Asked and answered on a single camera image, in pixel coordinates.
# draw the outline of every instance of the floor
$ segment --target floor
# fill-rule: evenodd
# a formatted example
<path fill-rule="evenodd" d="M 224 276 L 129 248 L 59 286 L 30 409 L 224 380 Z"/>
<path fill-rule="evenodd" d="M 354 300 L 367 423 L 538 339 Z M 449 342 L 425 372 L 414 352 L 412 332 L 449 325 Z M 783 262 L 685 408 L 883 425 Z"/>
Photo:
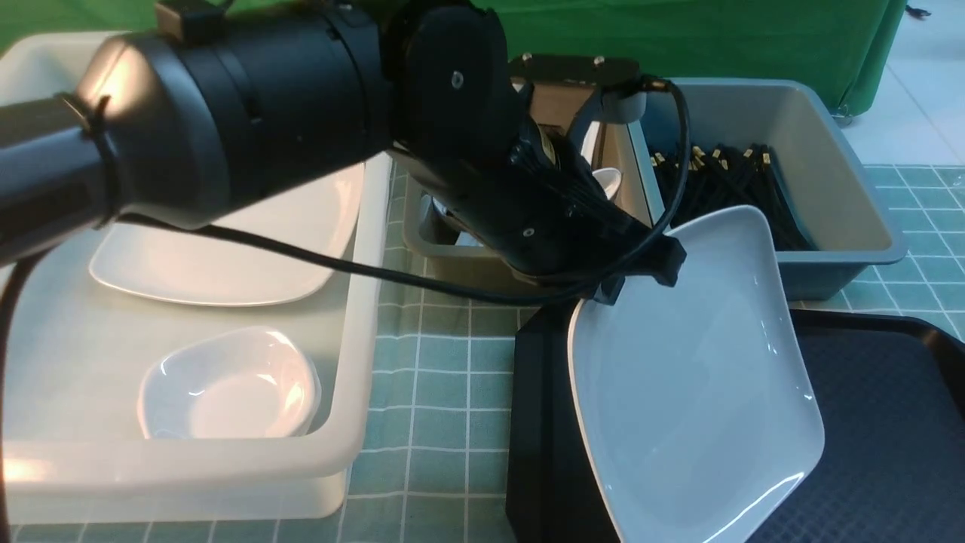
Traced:
<path fill-rule="evenodd" d="M 871 110 L 844 128 L 865 164 L 965 164 L 965 2 L 914 0 Z"/>

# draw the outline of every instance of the black tray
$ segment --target black tray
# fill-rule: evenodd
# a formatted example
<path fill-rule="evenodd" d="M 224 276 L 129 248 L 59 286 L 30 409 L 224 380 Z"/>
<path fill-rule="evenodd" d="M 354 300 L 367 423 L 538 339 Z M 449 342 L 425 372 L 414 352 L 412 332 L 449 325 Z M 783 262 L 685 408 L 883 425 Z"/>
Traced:
<path fill-rule="evenodd" d="M 516 335 L 506 512 L 519 543 L 619 541 L 572 405 L 571 311 L 543 308 Z M 824 454 L 750 541 L 965 542 L 965 345 L 918 319 L 791 317 Z"/>

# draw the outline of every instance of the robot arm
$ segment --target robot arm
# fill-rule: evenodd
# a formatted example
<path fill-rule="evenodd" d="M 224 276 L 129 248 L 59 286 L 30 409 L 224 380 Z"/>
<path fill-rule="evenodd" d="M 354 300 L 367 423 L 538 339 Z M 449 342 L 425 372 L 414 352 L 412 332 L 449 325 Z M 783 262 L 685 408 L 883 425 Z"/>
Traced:
<path fill-rule="evenodd" d="M 577 152 L 591 121 L 639 120 L 636 63 L 507 64 L 499 18 L 465 0 L 382 28 L 329 0 L 226 10 L 159 2 L 159 31 L 108 40 L 73 93 L 0 108 L 0 266 L 124 215 L 197 229 L 387 151 L 524 280 L 620 262 L 610 303 L 626 274 L 676 282 L 679 243 L 609 203 Z M 561 75 L 593 92 L 539 126 L 534 93 Z"/>

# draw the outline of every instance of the green backdrop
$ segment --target green backdrop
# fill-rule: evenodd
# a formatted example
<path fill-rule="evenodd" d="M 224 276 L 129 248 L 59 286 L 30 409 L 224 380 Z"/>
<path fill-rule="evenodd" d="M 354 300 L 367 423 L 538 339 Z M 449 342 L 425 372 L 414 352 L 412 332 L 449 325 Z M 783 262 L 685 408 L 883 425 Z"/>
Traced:
<path fill-rule="evenodd" d="M 235 9 L 275 0 L 238 0 Z M 399 0 L 362 0 L 386 12 Z M 638 59 L 668 76 L 795 79 L 833 111 L 874 97 L 905 0 L 481 0 L 524 51 Z M 150 0 L 0 0 L 0 50 L 31 34 L 153 26 Z"/>

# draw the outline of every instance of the black cable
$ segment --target black cable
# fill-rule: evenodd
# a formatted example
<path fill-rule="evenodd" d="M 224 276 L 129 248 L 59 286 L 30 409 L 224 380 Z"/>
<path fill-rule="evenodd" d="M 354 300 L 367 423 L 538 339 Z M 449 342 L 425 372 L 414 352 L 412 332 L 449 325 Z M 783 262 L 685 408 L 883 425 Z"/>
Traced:
<path fill-rule="evenodd" d="M 45 250 L 37 254 L 32 254 L 20 259 L 14 265 L 10 277 L 7 279 L 7 286 L 0 294 L 0 400 L 4 390 L 4 376 L 7 375 L 7 351 L 9 350 L 8 340 L 10 330 L 14 325 L 14 309 L 16 302 L 20 299 L 23 292 L 23 285 L 27 283 L 27 277 L 34 270 L 37 263 L 49 252 Z M 0 421 L 3 420 L 3 402 L 0 401 Z M 0 443 L 3 443 L 3 425 L 0 423 Z M 3 446 L 0 444 L 0 458 L 3 458 Z M 7 489 L 3 484 L 0 475 L 0 529 L 10 529 L 10 517 L 7 516 Z"/>
<path fill-rule="evenodd" d="M 683 93 L 672 81 L 653 77 L 646 77 L 642 81 L 642 89 L 646 92 L 666 92 L 670 93 L 674 97 L 674 101 L 676 102 L 677 117 L 680 124 L 678 156 L 680 157 L 681 164 L 689 163 L 691 152 L 690 113 L 687 109 L 687 102 L 683 96 Z M 591 292 L 604 279 L 613 275 L 615 272 L 618 272 L 620 269 L 625 268 L 628 264 L 639 258 L 645 251 L 653 246 L 663 231 L 666 230 L 670 225 L 671 220 L 674 218 L 677 210 L 680 208 L 680 202 L 683 200 L 683 193 L 687 184 L 687 174 L 687 168 L 678 168 L 677 175 L 679 179 L 677 181 L 676 191 L 673 199 L 670 202 L 670 205 L 664 209 L 664 213 L 660 215 L 659 219 L 657 219 L 657 222 L 653 225 L 653 228 L 644 236 L 642 240 L 640 240 L 639 243 L 637 243 L 636 246 L 627 251 L 625 254 L 623 254 L 623 256 L 618 258 L 613 263 L 604 267 L 600 272 L 595 273 L 593 277 L 569 286 L 565 289 L 545 295 L 518 296 L 465 287 L 455 283 L 447 283 L 445 281 L 438 281 L 436 279 L 422 277 L 413 273 L 377 268 L 374 266 L 358 264 L 356 262 L 341 258 L 318 254 L 316 252 L 309 251 L 288 243 L 272 240 L 264 236 L 259 236 L 250 232 L 242 232 L 240 230 L 234 230 L 231 228 L 224 228 L 221 226 L 209 225 L 197 230 L 183 230 L 176 226 L 171 226 L 170 224 L 139 215 L 123 216 L 120 218 L 120 222 L 149 226 L 172 232 L 192 234 L 195 236 L 211 238 L 224 242 L 240 243 L 243 245 L 252 246 L 254 248 L 281 254 L 283 256 L 288 256 L 302 262 L 329 268 L 336 272 L 355 273 L 385 281 L 392 281 L 402 285 L 427 289 L 450 296 L 501 305 L 540 306 L 567 301 Z"/>

